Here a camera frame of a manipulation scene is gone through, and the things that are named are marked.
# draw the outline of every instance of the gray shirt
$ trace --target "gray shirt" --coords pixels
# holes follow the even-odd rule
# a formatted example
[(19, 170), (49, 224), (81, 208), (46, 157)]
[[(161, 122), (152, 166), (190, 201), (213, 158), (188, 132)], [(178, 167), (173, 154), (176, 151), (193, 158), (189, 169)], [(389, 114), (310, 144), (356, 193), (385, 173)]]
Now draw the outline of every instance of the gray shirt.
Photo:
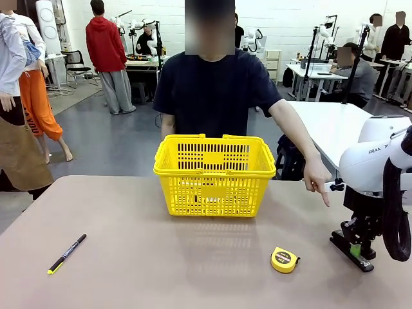
[(20, 96), (19, 77), (26, 66), (26, 52), (13, 19), (0, 13), (0, 91)]
[[(335, 74), (350, 77), (352, 68), (338, 69)], [(378, 71), (373, 69), (364, 59), (359, 59), (350, 93), (360, 95), (365, 101), (369, 101), (373, 95), (373, 88), (378, 78)]]

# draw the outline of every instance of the yellow tape measure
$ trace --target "yellow tape measure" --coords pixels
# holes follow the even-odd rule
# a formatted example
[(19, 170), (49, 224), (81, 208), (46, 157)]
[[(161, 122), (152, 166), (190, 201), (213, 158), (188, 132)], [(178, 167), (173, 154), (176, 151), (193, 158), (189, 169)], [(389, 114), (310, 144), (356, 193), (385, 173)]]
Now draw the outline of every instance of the yellow tape measure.
[(289, 251), (281, 248), (276, 248), (272, 253), (270, 263), (272, 264), (272, 267), (278, 272), (289, 274), (295, 269), (295, 266), (300, 259), (301, 258), (297, 257), (295, 254)]

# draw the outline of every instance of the orange pants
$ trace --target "orange pants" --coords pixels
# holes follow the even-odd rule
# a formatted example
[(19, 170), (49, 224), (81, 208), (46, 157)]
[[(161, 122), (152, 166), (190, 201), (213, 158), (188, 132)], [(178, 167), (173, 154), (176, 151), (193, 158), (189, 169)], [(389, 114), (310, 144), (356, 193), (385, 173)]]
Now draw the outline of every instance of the orange pants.
[(63, 130), (52, 113), (41, 70), (23, 72), (19, 83), (27, 123), (34, 136), (46, 133), (52, 140), (59, 140)]

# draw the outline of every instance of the person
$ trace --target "person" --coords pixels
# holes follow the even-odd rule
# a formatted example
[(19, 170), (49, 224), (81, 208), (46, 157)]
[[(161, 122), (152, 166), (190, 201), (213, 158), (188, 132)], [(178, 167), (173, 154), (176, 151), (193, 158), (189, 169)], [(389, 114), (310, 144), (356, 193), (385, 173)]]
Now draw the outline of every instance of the person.
[(126, 73), (126, 55), (117, 26), (104, 18), (102, 0), (91, 0), (94, 18), (86, 27), (86, 43), (95, 71), (99, 74), (112, 115), (132, 113), (131, 87)]
[(162, 138), (170, 134), (201, 133), (214, 138), (225, 134), (245, 136), (248, 109), (259, 106), (303, 153), (306, 188), (321, 193), (328, 205), (324, 186), (331, 174), (299, 115), (280, 96), (257, 57), (234, 46), (227, 50), (231, 31), (227, 20), (234, 14), (233, 6), (227, 3), (221, 0), (191, 3), (189, 13), (195, 19), (194, 31), (201, 53), (183, 52), (165, 63), (154, 97), (154, 109), (162, 114)]
[[(378, 13), (373, 14), (369, 18), (371, 24), (373, 24), (373, 20), (375, 17), (382, 17), (382, 15)], [(379, 46), (377, 46), (377, 43), (378, 43), (377, 27), (372, 26), (368, 34), (368, 44), (365, 45), (365, 49), (362, 53), (362, 58), (365, 61), (372, 62), (375, 59), (376, 54), (379, 52)]]
[(245, 31), (242, 27), (238, 26), (239, 23), (239, 16), (237, 13), (234, 14), (234, 45), (236, 48), (240, 48), (240, 42), (242, 41), (242, 36), (245, 35)]
[(12, 185), (36, 200), (53, 177), (29, 130), (20, 98), (19, 77), (26, 52), (10, 16), (0, 13), (0, 169)]
[[(332, 67), (331, 73), (336, 75), (350, 77), (352, 73), (352, 67), (355, 63), (355, 58), (358, 53), (359, 47), (355, 43), (346, 43), (343, 47), (348, 47), (351, 49), (351, 61), (352, 65), (350, 68), (336, 68)], [(359, 63), (355, 72), (355, 79), (348, 96), (348, 103), (356, 105), (358, 108), (364, 108), (373, 95), (373, 87), (377, 79), (378, 72), (374, 70), (367, 61), (360, 58)], [(331, 94), (322, 94), (321, 102), (342, 102), (344, 96), (346, 95), (346, 88), (340, 89), (340, 91), (335, 91)]]
[(143, 31), (143, 34), (137, 40), (136, 52), (142, 55), (152, 55), (152, 52), (147, 45), (148, 41), (153, 41), (152, 30), (146, 26), (143, 28)]
[(47, 164), (50, 162), (50, 150), (44, 138), (46, 133), (49, 138), (60, 144), (66, 161), (72, 161), (73, 155), (62, 137), (63, 130), (54, 118), (47, 96), (44, 81), (48, 76), (48, 70), (44, 63), (46, 43), (29, 17), (15, 14), (13, 11), (4, 11), (3, 13), (14, 19), (14, 24), (22, 39), (26, 41), (31, 39), (41, 52), (39, 60), (26, 67), (20, 76), (19, 83), (26, 119), (42, 147), (44, 160)]
[(402, 23), (394, 24), (386, 30), (384, 42), (382, 43), (382, 59), (401, 60), (405, 52), (405, 45), (411, 45), (409, 28)]

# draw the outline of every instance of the white air purifier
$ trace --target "white air purifier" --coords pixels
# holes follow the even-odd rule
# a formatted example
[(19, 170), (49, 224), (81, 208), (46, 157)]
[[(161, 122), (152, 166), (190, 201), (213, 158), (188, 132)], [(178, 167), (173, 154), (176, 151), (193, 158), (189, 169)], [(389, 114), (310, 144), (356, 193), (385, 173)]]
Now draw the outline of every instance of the white air purifier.
[(39, 17), (41, 35), (46, 43), (47, 54), (60, 54), (61, 46), (52, 2), (39, 0), (36, 2), (36, 10)]

